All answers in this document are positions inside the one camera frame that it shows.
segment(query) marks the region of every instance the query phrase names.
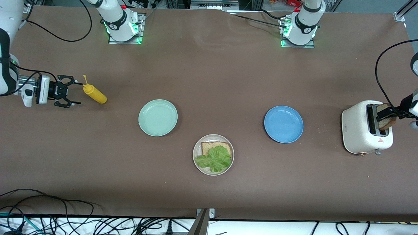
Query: gray floor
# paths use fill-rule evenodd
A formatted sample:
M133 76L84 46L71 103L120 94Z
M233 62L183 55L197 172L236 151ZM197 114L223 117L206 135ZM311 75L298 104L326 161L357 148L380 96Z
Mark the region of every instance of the gray floor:
M82 6L79 0L52 0L57 6ZM342 0L335 12L351 13L393 13L405 4L407 0ZM418 38L418 7L412 9L405 17L406 29L410 39ZM413 43L418 52L418 42Z

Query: mint green plate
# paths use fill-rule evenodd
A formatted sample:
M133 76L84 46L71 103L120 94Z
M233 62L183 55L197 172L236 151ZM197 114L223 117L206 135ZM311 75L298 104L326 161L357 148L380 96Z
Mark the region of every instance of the mint green plate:
M141 129L150 136L163 136L174 129L177 123L177 109L167 100L152 100L139 112Z

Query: green lettuce leaf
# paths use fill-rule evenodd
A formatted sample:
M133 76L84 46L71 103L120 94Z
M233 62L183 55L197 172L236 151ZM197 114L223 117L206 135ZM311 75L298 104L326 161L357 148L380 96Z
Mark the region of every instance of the green lettuce leaf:
M210 167L212 172L219 172L231 165L231 156L228 150L222 146L209 149L208 155L201 155L196 158L199 167Z

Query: table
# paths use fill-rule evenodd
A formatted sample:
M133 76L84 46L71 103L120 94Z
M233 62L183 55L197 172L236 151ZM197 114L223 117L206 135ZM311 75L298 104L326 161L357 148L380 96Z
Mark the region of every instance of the table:
M394 144L382 156L349 154L340 130L343 110L385 100L376 58L408 39L390 14L324 14L316 48L292 49L280 47L274 26L219 10L156 10L142 45L109 45L98 12L90 11L86 39L67 43L26 24L12 53L26 68L79 81L86 74L108 102L99 105L75 85L68 97L82 105L70 109L26 108L18 97L3 97L2 191L34 188L92 201L97 215L193 216L195 208L213 207L225 219L418 219L417 134L409 120L394 126ZM31 20L67 39L89 26L83 8L36 7ZM405 44L379 66L396 104L418 86L412 55ZM159 138L138 126L141 107L154 99L171 101L179 114L174 130ZM280 144L265 133L264 115L277 105L301 114L297 142ZM196 141L212 133L235 150L231 169L216 177L199 172L191 156ZM50 200L30 205L28 212L63 213ZM75 205L73 213L87 211Z

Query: yellow squeeze bottle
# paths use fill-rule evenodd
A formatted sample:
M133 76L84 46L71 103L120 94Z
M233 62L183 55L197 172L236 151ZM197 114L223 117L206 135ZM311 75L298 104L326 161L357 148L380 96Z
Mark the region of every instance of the yellow squeeze bottle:
M86 84L83 85L83 91L88 96L90 96L92 99L96 100L100 104L104 104L107 101L107 97L101 93L97 88L95 88L93 85L90 85L87 83L87 77L86 75L83 75L84 79L86 80Z

